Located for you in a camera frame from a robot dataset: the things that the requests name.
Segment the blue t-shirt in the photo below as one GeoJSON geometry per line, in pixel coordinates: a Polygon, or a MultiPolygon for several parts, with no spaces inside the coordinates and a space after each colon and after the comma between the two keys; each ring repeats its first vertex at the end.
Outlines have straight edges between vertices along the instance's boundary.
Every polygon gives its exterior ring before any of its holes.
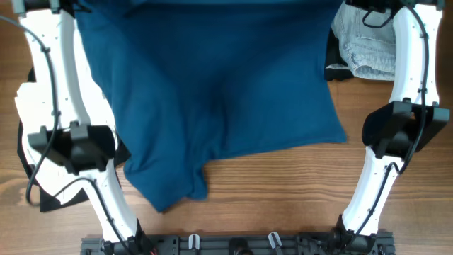
{"type": "Polygon", "coordinates": [[[324,78],[339,1],[85,1],[91,76],[130,152],[127,180],[163,212],[207,197],[204,165],[344,142],[324,78]]]}

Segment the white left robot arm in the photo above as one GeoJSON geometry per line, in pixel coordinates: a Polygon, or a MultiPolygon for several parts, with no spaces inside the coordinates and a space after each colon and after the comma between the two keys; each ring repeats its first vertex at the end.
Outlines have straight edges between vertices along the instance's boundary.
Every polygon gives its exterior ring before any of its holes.
{"type": "Polygon", "coordinates": [[[14,1],[25,32],[35,80],[15,99],[19,139],[29,186],[40,189],[39,208],[88,200],[102,237],[82,254],[153,254],[153,244],[126,203],[115,171],[113,114],[88,76],[74,1],[14,1]]]}

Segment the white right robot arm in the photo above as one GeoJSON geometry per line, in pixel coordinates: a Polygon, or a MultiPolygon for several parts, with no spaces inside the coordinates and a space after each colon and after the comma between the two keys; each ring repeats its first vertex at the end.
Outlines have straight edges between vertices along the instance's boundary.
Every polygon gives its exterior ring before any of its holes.
{"type": "Polygon", "coordinates": [[[368,13],[389,9],[396,36],[394,87],[388,104],[370,113],[362,129],[365,162],[352,200],[338,218],[331,250],[368,254],[396,178],[413,155],[449,122],[435,81],[437,30],[443,1],[350,1],[368,13]]]}

